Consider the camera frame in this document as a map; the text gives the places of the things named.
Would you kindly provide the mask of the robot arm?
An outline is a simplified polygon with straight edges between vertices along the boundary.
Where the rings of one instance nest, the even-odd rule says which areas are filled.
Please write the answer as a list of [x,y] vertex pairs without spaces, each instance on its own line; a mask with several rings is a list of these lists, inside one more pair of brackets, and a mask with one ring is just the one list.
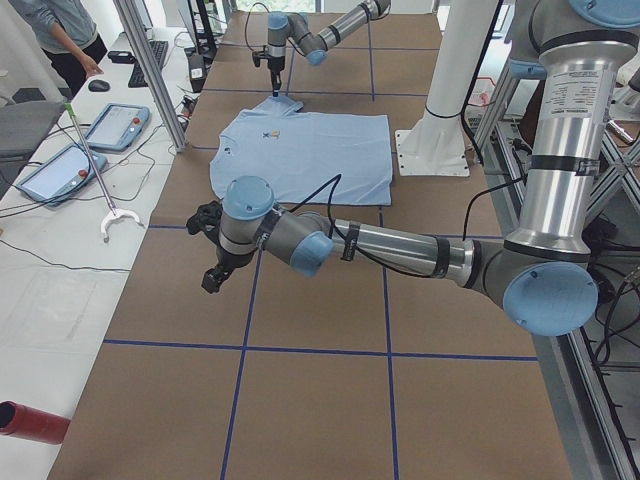
[[638,3],[517,3],[509,68],[545,86],[519,222],[499,241],[409,233],[307,209],[311,202],[327,209],[387,205],[392,176],[400,173],[396,219],[471,211],[472,201],[460,197],[467,174],[460,122],[481,61],[480,38],[489,30],[485,2],[453,7],[424,114],[409,130],[390,134],[383,116],[307,113],[280,91],[287,41],[319,64],[387,7],[365,1],[318,34],[303,15],[269,14],[268,42],[253,60],[267,64],[272,94],[221,132],[210,166],[215,199],[186,223],[190,234],[204,234],[216,247],[217,264],[203,288],[218,291],[258,251],[306,276],[337,255],[454,282],[488,297],[535,335],[582,327],[599,300],[582,231],[616,75],[639,46]]
[[285,68],[286,44],[289,41],[311,65],[317,66],[325,60],[330,49],[363,25],[382,19],[390,8],[390,1],[360,1],[319,33],[310,30],[308,19],[302,13],[268,12],[267,43],[251,53],[254,66],[259,67],[263,61],[266,62],[272,96],[278,97],[282,87],[281,73]]

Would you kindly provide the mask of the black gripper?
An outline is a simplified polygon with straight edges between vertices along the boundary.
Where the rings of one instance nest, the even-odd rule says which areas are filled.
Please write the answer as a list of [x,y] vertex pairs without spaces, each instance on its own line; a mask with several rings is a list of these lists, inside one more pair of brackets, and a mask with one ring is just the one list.
[[278,96],[281,89],[281,73],[285,68],[285,47],[283,45],[263,45],[261,50],[252,52],[252,60],[255,67],[259,67],[262,60],[267,62],[270,71],[272,95]]
[[200,205],[196,212],[187,220],[186,228],[190,235],[202,232],[207,239],[216,245],[218,263],[203,275],[201,286],[208,293],[218,293],[221,285],[237,268],[250,263],[250,254],[237,255],[230,253],[221,245],[221,219],[223,207],[219,201],[211,201]]

